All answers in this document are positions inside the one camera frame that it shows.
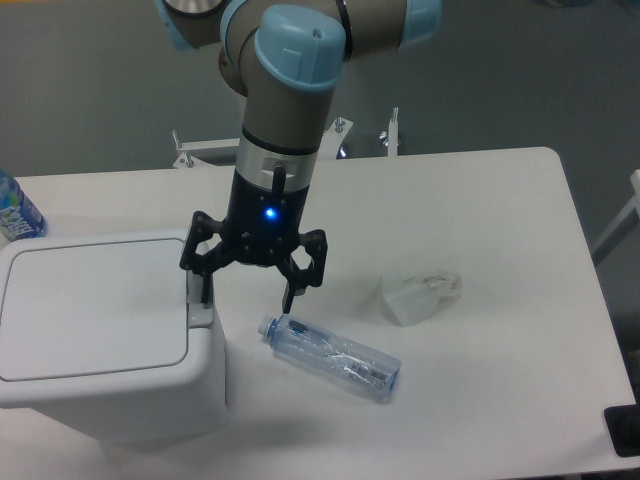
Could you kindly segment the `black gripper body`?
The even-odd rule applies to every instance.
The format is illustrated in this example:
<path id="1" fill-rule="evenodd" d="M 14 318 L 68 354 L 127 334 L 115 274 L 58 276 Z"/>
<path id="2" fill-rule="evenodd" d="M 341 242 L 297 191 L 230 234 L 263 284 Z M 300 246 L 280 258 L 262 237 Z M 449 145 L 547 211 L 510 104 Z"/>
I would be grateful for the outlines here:
<path id="1" fill-rule="evenodd" d="M 238 172 L 233 175 L 221 252 L 240 263 L 274 266 L 300 245 L 299 225 L 308 188 L 276 196 Z"/>

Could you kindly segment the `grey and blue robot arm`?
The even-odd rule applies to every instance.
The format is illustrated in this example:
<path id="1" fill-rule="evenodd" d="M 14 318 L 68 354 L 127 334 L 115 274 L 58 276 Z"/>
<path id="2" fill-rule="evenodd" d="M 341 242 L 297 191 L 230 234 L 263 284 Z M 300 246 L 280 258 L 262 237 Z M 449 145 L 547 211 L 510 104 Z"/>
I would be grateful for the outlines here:
<path id="1" fill-rule="evenodd" d="M 301 232 L 330 104 L 345 63 L 401 49 L 438 29 L 438 1 L 160 1 L 179 49 L 220 48 L 227 85 L 245 101 L 226 216 L 196 212 L 180 259 L 213 300 L 212 276 L 231 263 L 275 267 L 296 296 L 321 285 L 328 243 Z"/>

